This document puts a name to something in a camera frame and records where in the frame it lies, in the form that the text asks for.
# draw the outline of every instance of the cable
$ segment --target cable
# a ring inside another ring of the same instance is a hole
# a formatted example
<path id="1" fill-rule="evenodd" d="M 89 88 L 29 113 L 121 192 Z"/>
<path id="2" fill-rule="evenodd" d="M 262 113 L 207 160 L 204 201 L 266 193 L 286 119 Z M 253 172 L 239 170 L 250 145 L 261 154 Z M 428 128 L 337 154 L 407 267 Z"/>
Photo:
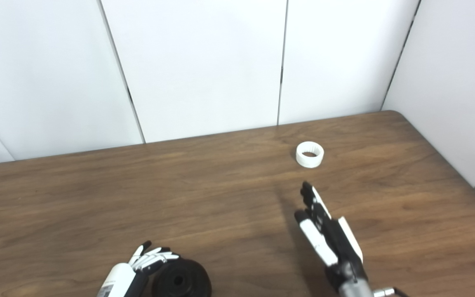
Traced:
<path id="1" fill-rule="evenodd" d="M 396 287 L 393 287 L 393 290 L 395 291 L 395 295 L 397 295 L 399 297 L 409 297 L 406 293 L 404 293 L 403 291 L 397 289 Z"/>

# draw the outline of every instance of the robotic hand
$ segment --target robotic hand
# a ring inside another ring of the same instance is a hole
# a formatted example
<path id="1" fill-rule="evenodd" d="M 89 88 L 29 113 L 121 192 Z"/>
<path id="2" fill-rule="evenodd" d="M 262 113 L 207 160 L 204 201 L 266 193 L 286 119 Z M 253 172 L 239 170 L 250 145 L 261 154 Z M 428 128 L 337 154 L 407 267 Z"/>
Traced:
<path id="1" fill-rule="evenodd" d="M 300 193 L 305 210 L 294 213 L 303 233 L 326 265 L 329 283 L 341 297 L 408 297 L 396 288 L 372 291 L 362 265 L 362 251 L 344 217 L 331 218 L 322 198 L 308 182 Z"/>
<path id="2" fill-rule="evenodd" d="M 164 263 L 181 256 L 167 247 L 158 247 L 144 253 L 151 241 L 140 245 L 128 263 L 114 265 L 96 297 L 139 297 L 148 282 L 148 276 L 157 272 Z"/>

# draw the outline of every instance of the robot finger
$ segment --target robot finger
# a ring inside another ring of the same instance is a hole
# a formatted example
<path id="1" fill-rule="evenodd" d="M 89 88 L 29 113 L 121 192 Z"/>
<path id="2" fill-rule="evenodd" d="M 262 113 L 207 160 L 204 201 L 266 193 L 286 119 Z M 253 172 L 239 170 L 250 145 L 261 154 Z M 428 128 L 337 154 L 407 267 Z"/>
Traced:
<path id="1" fill-rule="evenodd" d="M 135 261 L 137 261 L 138 258 L 140 258 L 141 255 L 143 255 L 144 251 L 147 250 L 151 246 L 151 241 L 147 240 L 143 244 L 141 244 L 137 250 L 133 253 L 132 257 L 129 259 L 128 264 L 132 265 Z"/>
<path id="2" fill-rule="evenodd" d="M 147 258 L 145 261 L 141 261 L 139 264 L 137 264 L 134 267 L 134 269 L 140 270 L 144 267 L 152 265 L 153 263 L 159 260 L 166 262 L 168 259 L 177 259 L 177 258 L 179 258 L 179 255 L 176 255 L 173 252 L 159 252 L 158 254 L 153 255 L 153 257 Z"/>
<path id="3" fill-rule="evenodd" d="M 142 261 L 145 261 L 147 258 L 157 254 L 158 252 L 160 252 L 162 249 L 165 249 L 165 251 L 168 251 L 169 248 L 168 247 L 165 247 L 165 248 L 162 248 L 162 247 L 158 247 L 158 248 L 154 248 L 153 250 L 150 250 L 149 252 L 147 252 L 146 254 L 140 256 L 136 261 L 134 261 L 133 263 L 131 263 L 130 265 L 135 268 L 136 266 L 138 266 Z"/>

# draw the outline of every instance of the label on robot arm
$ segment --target label on robot arm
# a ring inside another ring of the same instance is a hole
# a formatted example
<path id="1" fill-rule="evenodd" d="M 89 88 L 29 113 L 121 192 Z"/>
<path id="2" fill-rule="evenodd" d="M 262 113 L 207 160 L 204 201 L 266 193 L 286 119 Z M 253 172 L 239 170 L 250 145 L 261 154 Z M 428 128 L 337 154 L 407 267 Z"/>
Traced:
<path id="1" fill-rule="evenodd" d="M 114 265 L 96 297 L 124 297 L 134 277 L 135 272 L 128 263 Z"/>

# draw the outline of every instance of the white robotic hand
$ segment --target white robotic hand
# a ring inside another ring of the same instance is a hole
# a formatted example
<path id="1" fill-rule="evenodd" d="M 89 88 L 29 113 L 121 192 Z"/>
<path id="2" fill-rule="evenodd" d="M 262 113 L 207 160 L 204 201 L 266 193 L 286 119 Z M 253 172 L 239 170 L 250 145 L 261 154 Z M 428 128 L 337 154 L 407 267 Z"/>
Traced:
<path id="1" fill-rule="evenodd" d="M 137 248 L 128 263 L 114 265 L 96 297 L 139 297 L 149 275 L 164 263 L 181 257 L 171 252 L 169 247 L 158 247 L 144 253 L 150 245 L 151 241 L 146 241 Z"/>

